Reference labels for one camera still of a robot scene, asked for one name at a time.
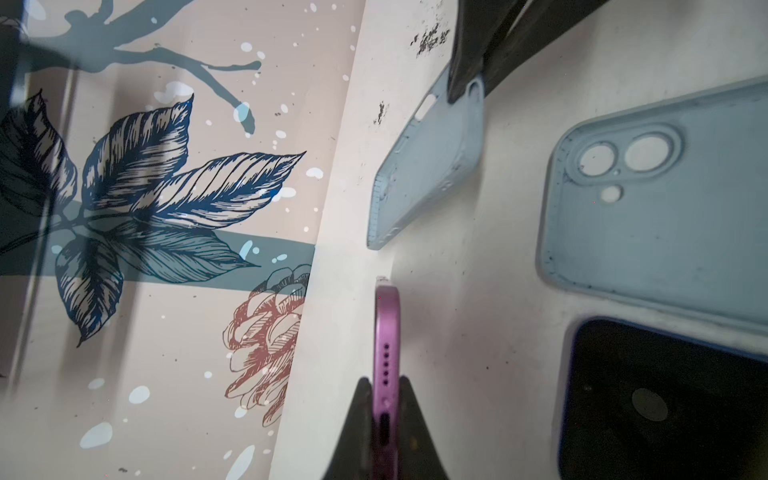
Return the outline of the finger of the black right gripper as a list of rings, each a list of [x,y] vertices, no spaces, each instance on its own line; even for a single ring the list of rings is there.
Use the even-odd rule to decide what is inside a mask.
[[[531,1],[483,64],[489,95],[515,69],[602,7],[607,0]]]
[[[461,98],[521,12],[519,0],[459,0],[448,77],[448,103]]]

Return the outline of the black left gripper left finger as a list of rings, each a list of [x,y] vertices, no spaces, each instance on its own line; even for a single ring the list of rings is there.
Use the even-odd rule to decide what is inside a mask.
[[[368,378],[358,380],[323,480],[369,480],[373,468],[373,403]]]

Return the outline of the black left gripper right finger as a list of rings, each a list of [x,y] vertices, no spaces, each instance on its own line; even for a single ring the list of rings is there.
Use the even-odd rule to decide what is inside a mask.
[[[399,379],[398,478],[448,480],[416,394],[406,376]]]

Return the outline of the large phone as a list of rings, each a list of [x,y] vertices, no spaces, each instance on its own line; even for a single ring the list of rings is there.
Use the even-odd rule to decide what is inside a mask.
[[[574,125],[550,156],[547,283],[767,331],[767,81]]]

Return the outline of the blue phone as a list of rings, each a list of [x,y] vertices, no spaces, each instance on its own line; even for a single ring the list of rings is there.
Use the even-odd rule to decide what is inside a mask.
[[[767,358],[610,317],[573,331],[562,479],[764,479]]]

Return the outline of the small phone light case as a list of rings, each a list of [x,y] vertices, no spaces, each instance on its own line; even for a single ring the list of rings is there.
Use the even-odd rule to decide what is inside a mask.
[[[484,141],[484,82],[480,75],[448,101],[444,69],[379,167],[371,193],[366,246],[382,249],[477,167]]]

